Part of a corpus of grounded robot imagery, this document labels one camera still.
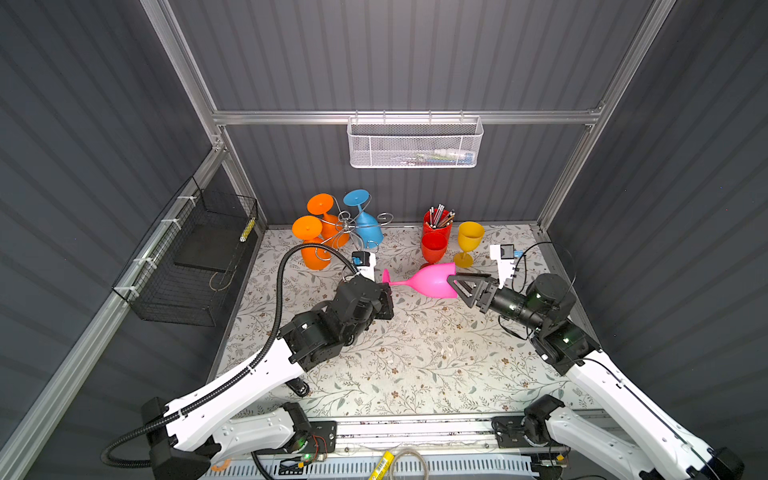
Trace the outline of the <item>pink wine glass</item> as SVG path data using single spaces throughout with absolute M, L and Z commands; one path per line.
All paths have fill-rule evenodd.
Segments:
M 382 274 L 382 282 L 391 286 L 408 286 L 417 293 L 435 299 L 455 299 L 457 292 L 449 284 L 448 278 L 457 273 L 454 263 L 430 264 L 420 269 L 411 278 L 393 281 L 388 269 Z

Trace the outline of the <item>yellow wine glass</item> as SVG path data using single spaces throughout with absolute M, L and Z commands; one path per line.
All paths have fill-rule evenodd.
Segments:
M 454 256 L 458 268 L 467 269 L 473 265 L 470 253 L 478 248 L 484 234 L 484 227 L 477 222 L 466 221 L 459 226 L 457 242 L 460 252 Z

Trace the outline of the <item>red wine glass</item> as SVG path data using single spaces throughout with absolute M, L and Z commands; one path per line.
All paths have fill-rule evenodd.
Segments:
M 421 239 L 421 251 L 427 264 L 439 262 L 447 250 L 448 240 L 439 232 L 429 232 Z

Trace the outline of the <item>chrome wine glass rack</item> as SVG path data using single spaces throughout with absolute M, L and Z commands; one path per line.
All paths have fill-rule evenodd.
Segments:
M 353 216 L 350 211 L 337 207 L 337 220 L 322 220 L 322 223 L 331 225 L 336 230 L 331 239 L 324 240 L 324 243 L 340 239 L 345 234 L 354 240 L 356 250 L 352 253 L 352 263 L 362 276 L 375 281 L 376 253 L 384 239 L 382 228 L 392 221 L 393 215 L 384 212 L 374 217 L 366 213 L 365 208 L 370 200 L 371 196 L 366 190 L 350 192 L 344 197 L 343 203 L 356 208 L 356 215 Z

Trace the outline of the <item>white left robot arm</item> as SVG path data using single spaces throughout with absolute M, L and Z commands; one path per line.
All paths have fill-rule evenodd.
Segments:
M 146 403 L 145 422 L 180 416 L 147 436 L 154 477 L 198 479 L 211 466 L 246 453 L 302 450 L 312 425 L 298 403 L 286 402 L 249 419 L 238 413 L 279 386 L 306 395 L 309 387 L 302 375 L 353 345 L 374 320 L 393 316 L 390 286 L 354 276 L 339 284 L 332 300 L 295 315 L 272 345 L 222 377 L 167 404 Z

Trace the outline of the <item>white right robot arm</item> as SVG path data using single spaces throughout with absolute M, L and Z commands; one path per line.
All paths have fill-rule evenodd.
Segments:
M 569 317 L 576 297 L 556 274 L 519 293 L 488 274 L 459 274 L 448 285 L 468 307 L 492 311 L 531 332 L 529 342 L 559 375 L 585 391 L 629 436 L 624 441 L 544 395 L 524 411 L 528 441 L 569 447 L 622 479 L 739 479 L 743 460 L 691 433 L 624 375 L 599 343 Z

